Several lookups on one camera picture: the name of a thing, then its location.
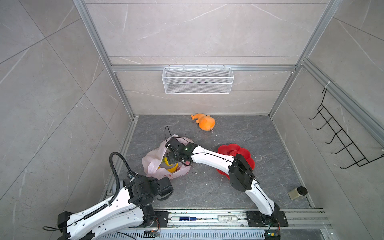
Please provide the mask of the pink plastic bag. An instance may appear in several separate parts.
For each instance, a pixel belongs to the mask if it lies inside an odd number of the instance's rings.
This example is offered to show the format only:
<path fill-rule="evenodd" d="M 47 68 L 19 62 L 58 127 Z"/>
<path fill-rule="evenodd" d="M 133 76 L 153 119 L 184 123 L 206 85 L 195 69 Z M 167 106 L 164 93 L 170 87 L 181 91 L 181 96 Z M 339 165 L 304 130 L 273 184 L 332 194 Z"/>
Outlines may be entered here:
<path fill-rule="evenodd" d="M 147 177 L 153 177 L 158 180 L 168 177 L 172 180 L 187 175 L 190 172 L 191 166 L 185 166 L 182 163 L 179 163 L 179 167 L 176 172 L 170 173 L 168 171 L 170 166 L 163 163 L 165 154 L 169 152 L 169 150 L 165 147 L 166 143 L 166 140 L 162 141 L 157 149 L 150 151 L 145 157 L 142 158 L 142 165 Z"/>

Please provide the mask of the yellow fake banana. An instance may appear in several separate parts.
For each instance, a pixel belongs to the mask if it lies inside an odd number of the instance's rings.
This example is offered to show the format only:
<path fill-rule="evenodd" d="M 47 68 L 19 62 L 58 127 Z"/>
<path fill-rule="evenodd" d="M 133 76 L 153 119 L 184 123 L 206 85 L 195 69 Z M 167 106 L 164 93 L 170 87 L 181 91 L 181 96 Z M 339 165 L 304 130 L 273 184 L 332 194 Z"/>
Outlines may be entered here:
<path fill-rule="evenodd" d="M 179 167 L 179 164 L 174 164 L 174 165 L 172 165 L 172 166 L 170 166 L 170 167 L 168 168 L 168 171 L 169 171 L 170 173 L 174 173 L 174 172 L 176 172 L 176 171 L 178 170 L 178 167 Z"/>

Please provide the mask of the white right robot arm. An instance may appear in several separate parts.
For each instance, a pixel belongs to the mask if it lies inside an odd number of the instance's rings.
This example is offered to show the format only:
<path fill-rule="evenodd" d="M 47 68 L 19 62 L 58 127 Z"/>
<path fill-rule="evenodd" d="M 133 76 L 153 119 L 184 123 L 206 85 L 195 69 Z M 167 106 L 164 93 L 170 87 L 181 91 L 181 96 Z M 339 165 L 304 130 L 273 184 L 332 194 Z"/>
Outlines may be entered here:
<path fill-rule="evenodd" d="M 280 207 L 262 190 L 251 166 L 242 155 L 215 153 L 195 143 L 184 144 L 179 139 L 180 137 L 171 137 L 166 141 L 165 147 L 171 154 L 167 159 L 171 163 L 204 164 L 224 172 L 229 176 L 231 186 L 237 191 L 244 192 L 257 206 L 263 224 L 274 227 L 282 225 L 279 221 Z"/>

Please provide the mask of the red flower-shaped plate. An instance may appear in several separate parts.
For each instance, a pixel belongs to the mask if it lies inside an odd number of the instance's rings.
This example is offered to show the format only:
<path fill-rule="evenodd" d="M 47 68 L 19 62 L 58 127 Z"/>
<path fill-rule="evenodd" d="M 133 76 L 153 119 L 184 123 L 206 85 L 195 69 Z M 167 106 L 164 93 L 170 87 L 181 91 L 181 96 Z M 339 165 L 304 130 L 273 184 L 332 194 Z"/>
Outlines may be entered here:
<path fill-rule="evenodd" d="M 236 155 L 241 155 L 249 164 L 252 170 L 254 170 L 256 167 L 255 161 L 252 159 L 250 151 L 240 147 L 237 144 L 221 145 L 218 147 L 217 153 L 233 157 Z"/>

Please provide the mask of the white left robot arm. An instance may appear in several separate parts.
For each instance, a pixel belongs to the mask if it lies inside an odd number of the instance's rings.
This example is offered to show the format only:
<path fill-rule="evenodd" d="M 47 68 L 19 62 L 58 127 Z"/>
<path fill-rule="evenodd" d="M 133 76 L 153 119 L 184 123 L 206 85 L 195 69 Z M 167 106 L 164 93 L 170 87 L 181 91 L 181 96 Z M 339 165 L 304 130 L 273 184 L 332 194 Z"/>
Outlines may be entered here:
<path fill-rule="evenodd" d="M 117 196 L 112 196 L 78 213 L 58 215 L 61 240 L 96 240 L 124 228 L 148 227 L 156 219 L 152 206 L 173 193 L 169 178 L 160 180 L 136 175 L 124 180 Z"/>

